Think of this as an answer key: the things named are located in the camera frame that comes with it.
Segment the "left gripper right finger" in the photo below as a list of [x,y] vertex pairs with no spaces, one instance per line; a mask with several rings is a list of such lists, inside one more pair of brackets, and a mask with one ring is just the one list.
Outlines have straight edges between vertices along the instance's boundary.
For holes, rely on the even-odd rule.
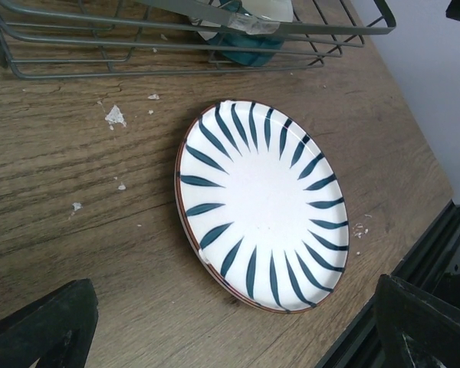
[[434,294],[383,274],[374,314],[386,367],[460,367],[460,274]]

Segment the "white bowl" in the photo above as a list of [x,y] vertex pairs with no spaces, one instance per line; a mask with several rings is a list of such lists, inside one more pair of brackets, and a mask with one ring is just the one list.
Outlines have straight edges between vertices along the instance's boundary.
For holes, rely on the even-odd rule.
[[[243,15],[256,15],[271,21],[292,22],[294,19],[292,1],[202,1],[207,5],[222,8]],[[282,38],[245,33],[226,33],[223,31],[198,31],[206,43],[212,46],[228,48],[251,48],[280,50]],[[275,55],[274,52],[257,51],[220,51],[237,64],[246,67],[263,67]]]

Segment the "wire dish rack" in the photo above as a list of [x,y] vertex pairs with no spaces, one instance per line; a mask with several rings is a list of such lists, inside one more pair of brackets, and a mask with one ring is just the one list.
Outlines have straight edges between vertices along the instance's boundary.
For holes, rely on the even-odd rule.
[[[293,1],[292,22],[202,1],[0,1],[0,65],[23,80],[294,72],[323,67],[396,19],[385,1],[363,24],[349,1]],[[212,46],[198,31],[282,38],[280,50]],[[220,51],[274,52],[246,67]]]

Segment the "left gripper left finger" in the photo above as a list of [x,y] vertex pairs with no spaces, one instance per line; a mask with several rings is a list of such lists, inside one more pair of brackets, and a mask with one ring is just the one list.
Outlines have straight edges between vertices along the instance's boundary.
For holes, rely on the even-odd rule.
[[89,279],[73,280],[0,320],[0,367],[84,367],[98,322]]

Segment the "striped rim ceramic plate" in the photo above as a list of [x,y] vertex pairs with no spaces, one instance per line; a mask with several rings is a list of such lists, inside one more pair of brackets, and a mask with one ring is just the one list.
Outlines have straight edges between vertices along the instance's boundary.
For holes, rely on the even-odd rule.
[[309,311],[349,252],[346,203],[311,136],[285,113],[224,100],[188,128],[174,169],[179,218],[207,272],[263,311]]

